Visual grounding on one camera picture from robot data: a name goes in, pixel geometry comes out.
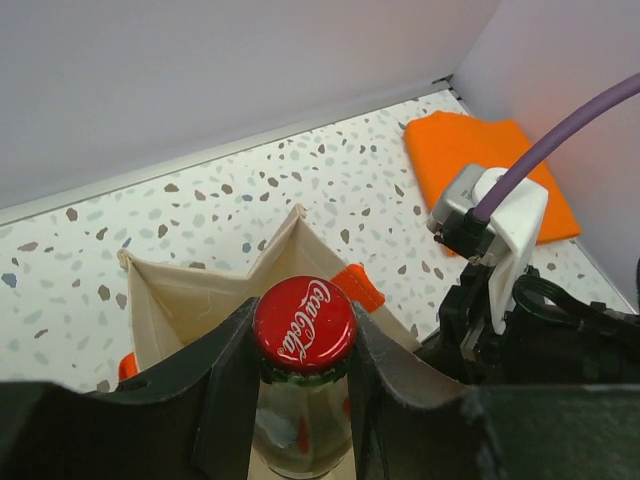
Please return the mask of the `beige canvas bag orange handles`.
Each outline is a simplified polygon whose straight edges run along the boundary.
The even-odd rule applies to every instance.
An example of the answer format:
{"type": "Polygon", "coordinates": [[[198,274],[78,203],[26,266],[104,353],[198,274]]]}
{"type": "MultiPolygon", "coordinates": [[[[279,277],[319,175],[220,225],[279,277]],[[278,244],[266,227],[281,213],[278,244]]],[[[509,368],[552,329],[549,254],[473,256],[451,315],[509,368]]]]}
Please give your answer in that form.
{"type": "Polygon", "coordinates": [[[388,337],[409,351],[420,343],[395,318],[385,297],[360,264],[343,261],[313,231],[297,204],[244,276],[219,270],[147,262],[126,249],[117,253],[128,276],[133,350],[119,364],[126,380],[173,355],[218,327],[247,298],[291,276],[332,280],[359,302],[388,337]]]}

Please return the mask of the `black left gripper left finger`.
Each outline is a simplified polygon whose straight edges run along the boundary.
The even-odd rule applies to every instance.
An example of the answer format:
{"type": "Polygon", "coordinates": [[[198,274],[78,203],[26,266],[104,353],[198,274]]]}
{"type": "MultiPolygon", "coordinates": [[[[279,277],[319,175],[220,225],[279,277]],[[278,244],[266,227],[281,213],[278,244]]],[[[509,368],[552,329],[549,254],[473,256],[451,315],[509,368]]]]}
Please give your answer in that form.
{"type": "Polygon", "coordinates": [[[115,391],[1,385],[4,479],[245,479],[260,385],[256,298],[115,391]]]}

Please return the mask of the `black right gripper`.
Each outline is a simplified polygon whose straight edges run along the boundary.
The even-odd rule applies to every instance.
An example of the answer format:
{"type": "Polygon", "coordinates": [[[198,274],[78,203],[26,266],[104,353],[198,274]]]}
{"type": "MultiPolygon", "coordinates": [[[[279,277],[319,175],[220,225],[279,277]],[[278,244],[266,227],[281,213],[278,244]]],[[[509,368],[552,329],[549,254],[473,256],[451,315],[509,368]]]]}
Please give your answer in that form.
{"type": "Polygon", "coordinates": [[[416,352],[421,360],[474,385],[638,383],[638,315],[581,302],[529,266],[498,334],[489,305],[492,273],[465,267],[439,307],[438,330],[416,352]]]}

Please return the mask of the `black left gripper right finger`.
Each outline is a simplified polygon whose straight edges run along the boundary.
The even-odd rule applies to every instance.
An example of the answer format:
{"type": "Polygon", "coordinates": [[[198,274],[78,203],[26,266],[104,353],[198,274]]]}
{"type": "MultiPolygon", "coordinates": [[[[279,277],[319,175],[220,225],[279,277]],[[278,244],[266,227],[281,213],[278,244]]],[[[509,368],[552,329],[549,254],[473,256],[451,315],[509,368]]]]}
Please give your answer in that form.
{"type": "Polygon", "coordinates": [[[362,308],[349,358],[360,479],[635,479],[635,385],[467,386],[362,308]]]}

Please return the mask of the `cola bottle red cap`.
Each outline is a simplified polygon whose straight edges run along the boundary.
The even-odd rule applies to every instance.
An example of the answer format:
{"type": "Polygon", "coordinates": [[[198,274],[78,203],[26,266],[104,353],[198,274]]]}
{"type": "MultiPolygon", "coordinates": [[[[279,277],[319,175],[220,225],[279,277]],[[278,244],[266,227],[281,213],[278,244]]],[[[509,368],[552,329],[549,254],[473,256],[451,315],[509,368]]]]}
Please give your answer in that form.
{"type": "Polygon", "coordinates": [[[346,364],[356,330],[351,301],[326,279],[290,277],[259,299],[253,447],[276,474],[321,478],[351,448],[346,364]]]}

